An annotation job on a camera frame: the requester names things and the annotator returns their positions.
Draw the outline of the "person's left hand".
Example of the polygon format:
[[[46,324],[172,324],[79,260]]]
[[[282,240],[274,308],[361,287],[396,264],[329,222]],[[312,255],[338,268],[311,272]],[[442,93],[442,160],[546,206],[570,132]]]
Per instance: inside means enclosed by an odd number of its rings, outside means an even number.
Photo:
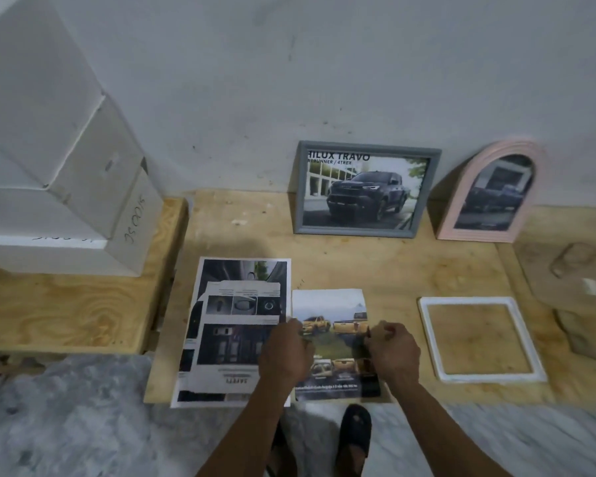
[[[284,352],[284,324],[274,327],[262,347],[258,360],[263,386],[278,393],[285,400],[295,386],[311,374],[312,364],[288,360]]]

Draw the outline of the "brown frame backing with stand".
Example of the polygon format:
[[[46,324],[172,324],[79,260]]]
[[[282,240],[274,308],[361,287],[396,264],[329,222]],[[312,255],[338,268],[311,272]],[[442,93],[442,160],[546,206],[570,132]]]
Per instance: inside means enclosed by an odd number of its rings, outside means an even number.
[[[596,315],[596,245],[516,242],[514,250],[536,299],[558,310]]]

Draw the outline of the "person's black right sandal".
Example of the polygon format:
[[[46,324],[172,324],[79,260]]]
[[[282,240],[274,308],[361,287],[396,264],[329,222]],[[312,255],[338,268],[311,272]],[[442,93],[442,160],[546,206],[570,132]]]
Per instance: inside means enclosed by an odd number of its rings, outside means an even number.
[[[369,411],[360,404],[350,404],[339,429],[335,456],[335,477],[361,477],[369,454],[372,436]]]

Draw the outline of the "yellow truck brochure page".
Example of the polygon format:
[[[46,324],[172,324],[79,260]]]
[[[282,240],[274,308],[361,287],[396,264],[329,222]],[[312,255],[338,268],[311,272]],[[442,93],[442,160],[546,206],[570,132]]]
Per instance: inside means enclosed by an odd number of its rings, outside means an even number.
[[[370,326],[361,289],[295,289],[292,310],[315,349],[309,376],[294,390],[295,402],[381,397],[364,346]]]

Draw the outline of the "person's left forearm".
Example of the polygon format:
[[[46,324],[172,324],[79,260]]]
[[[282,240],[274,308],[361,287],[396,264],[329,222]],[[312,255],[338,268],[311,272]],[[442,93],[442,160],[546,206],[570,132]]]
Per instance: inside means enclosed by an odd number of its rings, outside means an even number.
[[[195,477],[263,477],[293,387],[288,378],[261,377],[246,407]]]

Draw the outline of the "grey picture frame truck photo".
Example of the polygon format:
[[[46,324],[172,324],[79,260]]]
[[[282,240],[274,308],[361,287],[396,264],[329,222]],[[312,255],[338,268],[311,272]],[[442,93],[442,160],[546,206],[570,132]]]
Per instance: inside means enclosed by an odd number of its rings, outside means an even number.
[[[294,233],[415,238],[441,155],[435,148],[300,141]]]

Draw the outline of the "white box with handwriting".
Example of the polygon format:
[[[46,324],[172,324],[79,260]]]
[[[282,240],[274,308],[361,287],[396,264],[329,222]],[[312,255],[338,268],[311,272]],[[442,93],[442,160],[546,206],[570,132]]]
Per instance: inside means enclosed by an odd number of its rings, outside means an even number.
[[[139,168],[104,253],[103,274],[139,277],[157,230],[163,199],[143,168]]]

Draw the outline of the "torn car interior brochure sheet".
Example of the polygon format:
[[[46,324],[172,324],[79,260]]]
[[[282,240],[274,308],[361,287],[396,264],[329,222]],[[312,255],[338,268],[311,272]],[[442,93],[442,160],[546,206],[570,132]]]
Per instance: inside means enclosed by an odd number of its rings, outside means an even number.
[[[201,394],[245,399],[259,381],[258,360],[284,320],[282,285],[262,280],[209,282],[202,298],[190,369],[178,377],[178,401]]]

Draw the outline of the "large dark car brochure sheet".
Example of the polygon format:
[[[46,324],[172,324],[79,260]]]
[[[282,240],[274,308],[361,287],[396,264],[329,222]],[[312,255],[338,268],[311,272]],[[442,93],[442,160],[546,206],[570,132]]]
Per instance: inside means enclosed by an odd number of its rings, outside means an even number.
[[[193,356],[194,345],[198,336],[202,298],[209,282],[223,280],[262,280],[280,282],[282,285],[284,320],[291,315],[291,260],[289,259],[233,259],[224,257],[202,257],[199,260],[198,272],[192,294],[190,315],[183,341],[183,349],[178,358],[178,372],[170,407],[179,408],[242,408],[251,394],[245,399],[234,398],[232,394],[201,394],[193,401],[178,401],[178,377],[187,372]]]

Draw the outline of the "flat white cardboard box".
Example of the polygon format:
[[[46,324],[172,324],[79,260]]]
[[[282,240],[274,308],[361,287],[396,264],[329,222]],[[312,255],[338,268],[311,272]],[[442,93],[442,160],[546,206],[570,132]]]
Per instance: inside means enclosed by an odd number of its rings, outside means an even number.
[[[20,228],[0,229],[1,270],[12,273],[110,276],[103,274],[103,265],[106,258],[104,248],[111,237],[51,237],[48,230],[54,221],[43,218],[41,211],[25,212],[24,222]]]

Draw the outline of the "empty white square frame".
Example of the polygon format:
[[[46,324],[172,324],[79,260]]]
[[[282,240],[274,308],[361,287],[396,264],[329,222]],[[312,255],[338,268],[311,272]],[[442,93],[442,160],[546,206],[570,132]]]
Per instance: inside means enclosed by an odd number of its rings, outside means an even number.
[[[421,297],[418,306],[440,381],[509,385],[548,380],[514,298]]]

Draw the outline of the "person's right forearm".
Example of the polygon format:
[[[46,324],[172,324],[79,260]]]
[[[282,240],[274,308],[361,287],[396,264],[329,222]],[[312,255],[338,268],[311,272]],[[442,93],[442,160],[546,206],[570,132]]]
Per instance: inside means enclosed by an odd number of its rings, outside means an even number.
[[[403,375],[389,377],[386,384],[434,477],[512,477],[468,437],[418,381]]]

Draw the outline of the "plywood board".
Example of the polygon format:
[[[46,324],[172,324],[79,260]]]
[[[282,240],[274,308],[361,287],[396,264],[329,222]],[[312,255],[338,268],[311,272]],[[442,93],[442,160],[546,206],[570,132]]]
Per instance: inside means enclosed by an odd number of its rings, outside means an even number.
[[[140,277],[0,269],[0,353],[142,353],[189,220],[167,198]]]

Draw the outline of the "large white cardboard box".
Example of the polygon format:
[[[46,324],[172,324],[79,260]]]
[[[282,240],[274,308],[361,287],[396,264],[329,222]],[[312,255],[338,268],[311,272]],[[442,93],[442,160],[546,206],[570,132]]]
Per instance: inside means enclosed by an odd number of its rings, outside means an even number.
[[[51,0],[0,0],[0,188],[48,186],[102,99]]]

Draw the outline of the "person's right hand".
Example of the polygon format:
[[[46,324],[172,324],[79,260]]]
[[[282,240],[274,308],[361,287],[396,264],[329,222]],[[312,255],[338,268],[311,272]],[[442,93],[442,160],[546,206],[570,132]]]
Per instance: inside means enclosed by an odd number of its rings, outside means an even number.
[[[364,343],[378,377],[389,387],[419,383],[421,350],[405,325],[381,320]]]

